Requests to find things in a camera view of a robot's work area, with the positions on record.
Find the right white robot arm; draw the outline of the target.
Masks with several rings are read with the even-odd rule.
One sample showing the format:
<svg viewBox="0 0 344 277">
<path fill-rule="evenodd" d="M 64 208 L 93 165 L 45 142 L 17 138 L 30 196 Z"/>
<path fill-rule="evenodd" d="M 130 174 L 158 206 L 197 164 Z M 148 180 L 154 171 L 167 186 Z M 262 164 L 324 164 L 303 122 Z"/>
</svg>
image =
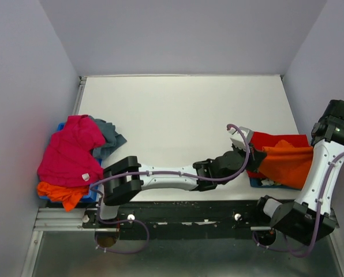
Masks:
<svg viewBox="0 0 344 277">
<path fill-rule="evenodd" d="M 313 159 L 305 185 L 288 203 L 264 196 L 253 211 L 253 220 L 308 246 L 334 231 L 331 198 L 344 164 L 344 101 L 331 100 L 312 129 Z"/>
</svg>

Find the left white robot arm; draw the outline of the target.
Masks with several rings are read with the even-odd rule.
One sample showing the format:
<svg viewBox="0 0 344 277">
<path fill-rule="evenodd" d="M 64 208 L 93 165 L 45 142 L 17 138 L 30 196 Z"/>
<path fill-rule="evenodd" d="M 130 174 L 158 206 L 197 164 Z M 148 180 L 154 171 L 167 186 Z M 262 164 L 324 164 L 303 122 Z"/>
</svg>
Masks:
<svg viewBox="0 0 344 277">
<path fill-rule="evenodd" d="M 147 166 L 139 163 L 136 156 L 127 156 L 103 170 L 103 196 L 95 220 L 103 228 L 111 227 L 119 207 L 144 190 L 214 190 L 245 170 L 257 171 L 266 157 L 267 154 L 257 150 L 253 144 L 249 144 L 249 152 L 232 146 L 231 151 L 215 159 L 174 169 Z"/>
</svg>

